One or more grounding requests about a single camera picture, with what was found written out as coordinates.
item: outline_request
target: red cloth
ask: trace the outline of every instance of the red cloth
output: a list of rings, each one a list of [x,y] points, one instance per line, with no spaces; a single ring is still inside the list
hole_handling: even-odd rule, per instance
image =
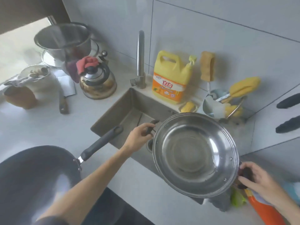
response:
[[[89,66],[97,67],[98,65],[99,65],[98,59],[96,57],[91,57],[91,56],[86,56],[76,63],[76,67],[79,75],[84,72],[85,68]]]

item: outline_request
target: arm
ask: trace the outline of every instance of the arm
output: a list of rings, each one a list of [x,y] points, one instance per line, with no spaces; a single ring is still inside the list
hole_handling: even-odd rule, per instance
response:
[[[126,159],[152,139],[150,134],[144,136],[146,127],[155,127],[155,125],[144,123],[134,128],[116,154],[70,189],[61,199],[54,202],[39,219],[56,216],[69,225],[80,225]]]
[[[262,198],[274,207],[291,223],[299,224],[300,208],[283,190],[283,188],[260,166],[253,162],[243,162],[241,169],[251,168],[255,182],[239,176],[241,183],[256,191]]]

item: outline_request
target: yellow detergent bottle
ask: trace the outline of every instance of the yellow detergent bottle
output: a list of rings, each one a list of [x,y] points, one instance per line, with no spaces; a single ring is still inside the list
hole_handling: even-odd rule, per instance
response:
[[[153,94],[167,102],[179,103],[192,75],[192,66],[196,59],[196,56],[191,55],[190,62],[184,66],[178,55],[161,50],[154,66]]]

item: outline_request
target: person's left hand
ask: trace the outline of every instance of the person's left hand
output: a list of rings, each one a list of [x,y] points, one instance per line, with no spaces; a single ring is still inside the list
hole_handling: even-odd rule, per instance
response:
[[[135,127],[127,137],[123,147],[121,148],[126,153],[129,154],[129,156],[134,153],[135,151],[138,151],[141,149],[141,147],[148,141],[152,139],[152,135],[148,134],[145,136],[145,132],[147,130],[147,127],[155,127],[152,123],[144,123],[137,127]]]

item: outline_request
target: label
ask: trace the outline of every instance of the label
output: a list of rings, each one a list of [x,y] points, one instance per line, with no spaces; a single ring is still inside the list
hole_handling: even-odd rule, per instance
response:
[[[163,97],[180,102],[185,85],[171,81],[154,72],[152,90]]]

